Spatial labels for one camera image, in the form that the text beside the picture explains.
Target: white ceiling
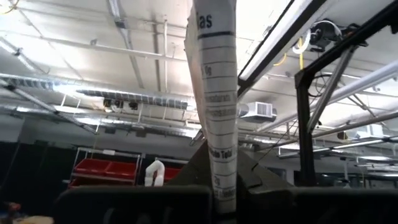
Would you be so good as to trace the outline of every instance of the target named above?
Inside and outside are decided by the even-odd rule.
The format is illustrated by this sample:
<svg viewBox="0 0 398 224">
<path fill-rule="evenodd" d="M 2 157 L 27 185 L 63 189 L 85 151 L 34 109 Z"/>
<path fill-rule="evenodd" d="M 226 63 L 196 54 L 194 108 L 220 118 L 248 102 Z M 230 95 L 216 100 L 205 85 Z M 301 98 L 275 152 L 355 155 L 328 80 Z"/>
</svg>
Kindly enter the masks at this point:
<svg viewBox="0 0 398 224">
<path fill-rule="evenodd" d="M 190 13 L 190 0 L 120 0 L 126 13 L 128 30 L 134 50 L 164 54 L 164 21 L 167 20 L 166 55 L 181 60 L 167 60 L 167 91 L 179 95 L 193 96 L 189 69 L 184 52 L 185 26 Z M 350 23 L 362 24 L 392 0 L 362 0 L 360 13 L 358 0 L 336 1 L 321 18 L 329 18 L 338 25 Z M 272 25 L 284 10 L 288 0 L 246 0 L 238 1 L 237 6 L 237 56 L 238 68 L 242 69 L 254 52 L 264 31 Z M 107 46 L 125 49 L 122 35 L 114 25 L 114 18 L 108 9 L 107 0 L 20 0 L 18 10 L 0 16 L 1 34 L 17 47 L 23 48 L 23 53 L 40 66 L 49 71 L 50 75 L 109 83 L 129 88 L 140 89 L 137 75 L 142 78 L 146 90 L 165 92 L 164 61 L 151 57 L 135 57 L 138 64 L 137 74 L 128 54 L 116 53 L 113 50 L 93 50 L 83 47 L 60 44 L 59 40 L 68 40 L 89 45 L 91 40 L 97 40 L 97 46 Z M 53 39 L 50 44 L 37 37 Z M 398 45 L 394 45 L 396 36 L 389 29 L 368 40 L 369 47 L 360 48 L 354 55 L 345 74 L 363 77 L 372 71 L 394 61 L 398 56 Z M 26 69 L 18 60 L 5 50 L 0 50 L 0 72 L 28 75 Z M 304 53 L 304 64 L 308 65 L 318 57 L 312 52 Z M 324 72 L 332 72 L 335 64 L 327 66 Z M 294 75 L 300 70 L 299 56 L 291 50 L 287 52 L 285 62 L 268 71 L 242 99 L 243 102 L 265 101 L 272 103 L 278 109 L 278 114 L 287 114 L 296 110 L 294 81 L 282 77 L 286 73 Z M 355 81 L 344 77 L 346 83 Z M 397 83 L 389 80 L 378 86 L 379 93 L 394 97 L 358 95 L 375 113 L 383 113 L 397 105 Z M 63 95 L 31 91 L 32 94 L 49 103 L 61 103 Z M 12 96 L 5 91 L 0 95 Z M 75 105 L 76 99 L 68 98 L 67 104 Z M 85 98 L 85 107 L 101 108 L 99 99 Z M 163 118 L 164 108 L 146 107 L 143 115 Z M 336 124 L 368 112 L 355 106 L 349 100 L 342 100 L 326 108 L 321 117 L 323 124 Z M 194 119 L 198 116 L 193 112 L 184 113 L 181 110 L 167 109 L 165 119 Z M 258 125 L 241 123 L 243 126 L 255 129 Z"/>
</svg>

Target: ceiling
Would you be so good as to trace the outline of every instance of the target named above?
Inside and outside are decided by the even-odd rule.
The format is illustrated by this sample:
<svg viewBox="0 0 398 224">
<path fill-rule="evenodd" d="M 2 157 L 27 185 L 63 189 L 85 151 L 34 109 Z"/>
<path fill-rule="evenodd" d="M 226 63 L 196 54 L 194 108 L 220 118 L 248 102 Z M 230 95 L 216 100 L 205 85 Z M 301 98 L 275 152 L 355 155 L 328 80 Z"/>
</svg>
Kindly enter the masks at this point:
<svg viewBox="0 0 398 224">
<path fill-rule="evenodd" d="M 238 72 L 288 2 L 238 1 Z M 362 24 L 392 0 L 363 0 L 361 13 L 352 13 L 358 7 L 358 0 L 332 2 L 334 4 L 319 19 L 328 18 L 339 26 L 347 26 L 351 23 Z M 132 91 L 145 89 L 193 97 L 183 42 L 192 1 L 119 0 L 119 3 L 131 42 L 129 50 L 126 50 L 107 0 L 20 0 L 15 11 L 0 16 L 0 32 L 12 45 L 22 48 L 22 53 L 50 76 L 106 83 Z M 167 38 L 164 38 L 165 21 Z M 391 44 L 394 38 L 396 36 L 389 29 L 371 37 L 368 40 L 369 47 L 361 47 L 354 54 L 344 72 L 344 82 L 354 82 L 395 61 L 398 45 Z M 306 66 L 319 55 L 307 50 L 303 57 Z M 9 52 L 0 50 L 0 58 L 1 73 L 33 75 Z M 327 66 L 323 72 L 332 72 L 336 63 Z M 287 75 L 294 75 L 299 70 L 299 55 L 289 50 L 283 64 L 267 71 L 241 101 L 272 103 L 278 110 L 278 116 L 294 112 L 297 104 L 294 79 Z M 379 84 L 377 91 L 366 90 L 358 97 L 376 114 L 392 111 L 398 107 L 397 84 L 394 80 L 388 80 Z M 27 91 L 51 104 L 61 104 L 64 97 L 62 93 Z M 315 87 L 311 87 L 310 91 L 314 94 L 317 92 Z M 16 97 L 6 90 L 1 90 L 0 96 Z M 67 96 L 65 104 L 76 106 L 79 100 L 80 106 L 85 108 L 101 110 L 103 107 L 102 99 L 80 95 Z M 138 115 L 139 111 L 127 110 L 126 113 Z M 164 120 L 198 121 L 195 111 L 145 106 L 141 113 L 146 117 Z M 344 99 L 327 106 L 320 120 L 325 126 L 336 126 L 363 116 L 369 116 L 369 113 Z M 260 126 L 243 121 L 239 125 L 253 130 Z"/>
</svg>

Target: yellow cable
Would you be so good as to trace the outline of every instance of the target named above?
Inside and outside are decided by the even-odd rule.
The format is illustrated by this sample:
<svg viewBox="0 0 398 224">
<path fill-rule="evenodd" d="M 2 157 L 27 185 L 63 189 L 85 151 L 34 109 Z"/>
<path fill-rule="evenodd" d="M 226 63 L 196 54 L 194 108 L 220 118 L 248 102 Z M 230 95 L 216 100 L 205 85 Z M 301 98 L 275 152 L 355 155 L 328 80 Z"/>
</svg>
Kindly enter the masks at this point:
<svg viewBox="0 0 398 224">
<path fill-rule="evenodd" d="M 303 39 L 300 37 L 298 40 L 298 46 L 301 47 L 303 45 Z M 303 54 L 300 54 L 300 70 L 304 69 L 304 57 Z"/>
<path fill-rule="evenodd" d="M 13 10 L 17 9 L 18 3 L 19 3 L 19 0 L 17 0 L 17 2 L 15 2 L 15 4 L 13 4 L 13 5 L 11 6 L 11 8 L 10 8 L 8 11 L 6 11 L 6 12 L 0 12 L 0 14 L 2 14 L 2 15 L 9 14 L 9 13 L 12 12 Z"/>
<path fill-rule="evenodd" d="M 286 60 L 286 53 L 284 54 L 284 57 L 282 58 L 282 60 L 278 63 L 275 63 L 274 66 L 282 65 L 285 62 L 285 60 Z"/>
</svg>

